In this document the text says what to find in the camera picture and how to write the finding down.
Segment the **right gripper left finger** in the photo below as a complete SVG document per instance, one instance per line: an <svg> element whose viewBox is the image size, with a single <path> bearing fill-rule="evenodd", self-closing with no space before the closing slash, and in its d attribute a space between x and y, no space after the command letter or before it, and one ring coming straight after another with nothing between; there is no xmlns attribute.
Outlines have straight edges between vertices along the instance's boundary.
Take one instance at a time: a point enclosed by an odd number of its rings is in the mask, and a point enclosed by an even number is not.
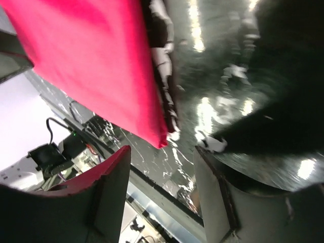
<svg viewBox="0 0 324 243"><path fill-rule="evenodd" d="M130 165L123 146L48 191L1 186L1 242L118 242Z"/></svg>

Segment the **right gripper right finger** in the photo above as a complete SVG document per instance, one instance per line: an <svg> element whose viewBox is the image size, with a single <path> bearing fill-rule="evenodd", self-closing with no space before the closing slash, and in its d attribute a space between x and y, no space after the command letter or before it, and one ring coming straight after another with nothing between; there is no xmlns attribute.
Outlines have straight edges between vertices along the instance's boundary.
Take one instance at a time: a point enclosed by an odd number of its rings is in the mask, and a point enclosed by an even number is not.
<svg viewBox="0 0 324 243"><path fill-rule="evenodd" d="M194 150L207 242L323 242L323 184L288 192Z"/></svg>

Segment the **pink t shirt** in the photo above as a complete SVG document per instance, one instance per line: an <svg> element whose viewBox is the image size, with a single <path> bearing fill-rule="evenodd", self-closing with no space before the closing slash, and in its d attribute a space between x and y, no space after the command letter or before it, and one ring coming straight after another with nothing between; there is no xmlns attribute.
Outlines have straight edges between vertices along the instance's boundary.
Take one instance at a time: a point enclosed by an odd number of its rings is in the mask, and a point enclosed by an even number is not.
<svg viewBox="0 0 324 243"><path fill-rule="evenodd" d="M156 148L167 126L139 1L1 1L34 71Z"/></svg>

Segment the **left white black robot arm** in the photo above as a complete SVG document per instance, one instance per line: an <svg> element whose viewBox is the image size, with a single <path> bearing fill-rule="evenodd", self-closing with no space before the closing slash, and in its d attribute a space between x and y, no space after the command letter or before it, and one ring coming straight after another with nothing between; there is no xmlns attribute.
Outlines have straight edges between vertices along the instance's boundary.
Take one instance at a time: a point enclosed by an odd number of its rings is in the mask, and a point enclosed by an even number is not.
<svg viewBox="0 0 324 243"><path fill-rule="evenodd" d="M62 171L73 166L73 159L85 150L81 143L68 144L61 142L44 144L29 151L27 156L1 171L1 185L21 191L36 191L55 176L62 181Z"/></svg>

